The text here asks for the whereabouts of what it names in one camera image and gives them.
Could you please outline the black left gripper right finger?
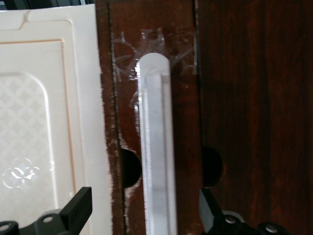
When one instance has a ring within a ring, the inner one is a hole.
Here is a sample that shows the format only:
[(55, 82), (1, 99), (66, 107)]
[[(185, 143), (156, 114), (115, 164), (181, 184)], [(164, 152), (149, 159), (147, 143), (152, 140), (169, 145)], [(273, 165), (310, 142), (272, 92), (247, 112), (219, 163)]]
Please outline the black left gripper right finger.
[(261, 223), (257, 228), (249, 226), (241, 215), (223, 211), (209, 188), (199, 193), (199, 213), (205, 235), (289, 235), (290, 232), (275, 223)]

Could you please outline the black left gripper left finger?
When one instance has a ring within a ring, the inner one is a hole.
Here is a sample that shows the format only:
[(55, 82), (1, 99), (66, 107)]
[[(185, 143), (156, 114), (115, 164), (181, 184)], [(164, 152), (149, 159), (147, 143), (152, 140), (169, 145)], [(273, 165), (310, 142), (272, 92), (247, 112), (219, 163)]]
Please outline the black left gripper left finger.
[(20, 228), (16, 221), (2, 221), (2, 235), (78, 235), (92, 214), (92, 188), (82, 187), (58, 213), (47, 213)]

